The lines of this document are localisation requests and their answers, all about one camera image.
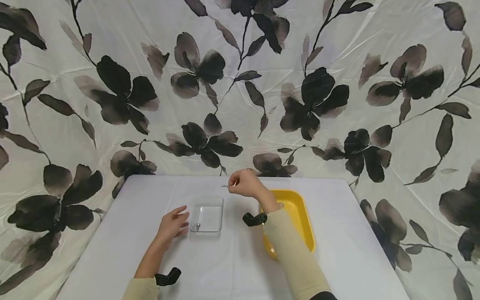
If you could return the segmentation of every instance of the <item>right hand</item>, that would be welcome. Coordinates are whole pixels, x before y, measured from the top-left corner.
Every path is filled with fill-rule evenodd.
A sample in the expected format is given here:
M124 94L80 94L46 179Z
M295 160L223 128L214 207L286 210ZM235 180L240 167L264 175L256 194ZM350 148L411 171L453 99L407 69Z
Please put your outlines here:
M228 191L244 197L259 199L268 189L260 182L252 169L238 170L228 180Z

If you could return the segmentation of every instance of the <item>left hand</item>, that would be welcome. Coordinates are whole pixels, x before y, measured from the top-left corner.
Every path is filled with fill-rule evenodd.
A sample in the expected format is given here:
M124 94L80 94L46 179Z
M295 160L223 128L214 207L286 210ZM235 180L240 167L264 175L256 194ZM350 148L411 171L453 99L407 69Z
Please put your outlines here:
M162 218L155 241L157 241L165 251L168 250L174 238L188 233L189 223L186 221L190 213L186 212L181 214L185 209L187 209L186 205L175 208Z

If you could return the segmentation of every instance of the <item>beige sleeve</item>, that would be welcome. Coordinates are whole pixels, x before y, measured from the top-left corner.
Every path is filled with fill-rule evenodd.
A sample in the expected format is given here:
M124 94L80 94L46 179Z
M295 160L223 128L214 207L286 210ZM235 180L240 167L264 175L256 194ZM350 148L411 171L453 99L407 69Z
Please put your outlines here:
M158 288L153 278L132 278L122 300L156 300Z
M275 249L294 300L310 300L330 287L284 209L267 215L264 232Z

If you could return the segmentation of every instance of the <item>flower print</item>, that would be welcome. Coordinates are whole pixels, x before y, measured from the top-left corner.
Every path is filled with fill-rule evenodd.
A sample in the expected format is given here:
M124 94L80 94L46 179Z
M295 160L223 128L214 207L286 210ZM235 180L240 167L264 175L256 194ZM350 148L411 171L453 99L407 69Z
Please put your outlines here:
M130 121L138 132L148 134L150 122L139 110L156 111L159 104L148 78L138 76L131 83L130 73L106 55L97 64L96 70L114 95L88 76L76 77L75 83L85 96L101 106L103 120L113 125Z
M283 84L281 99L285 108L285 116L280 127L285 132L293 132L301 128L302 137L311 141L320 129L320 118L336 118L347 105L348 85L335 86L335 79L324 67L308 74L301 86L303 104L296 99L293 84Z

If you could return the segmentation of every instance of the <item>clear plastic container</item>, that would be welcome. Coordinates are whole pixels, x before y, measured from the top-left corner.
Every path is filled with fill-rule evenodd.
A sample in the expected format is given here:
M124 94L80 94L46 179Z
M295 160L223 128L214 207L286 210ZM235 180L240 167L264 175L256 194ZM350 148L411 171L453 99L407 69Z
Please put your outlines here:
M223 197L194 197L191 211L191 232L219 232L222 229Z

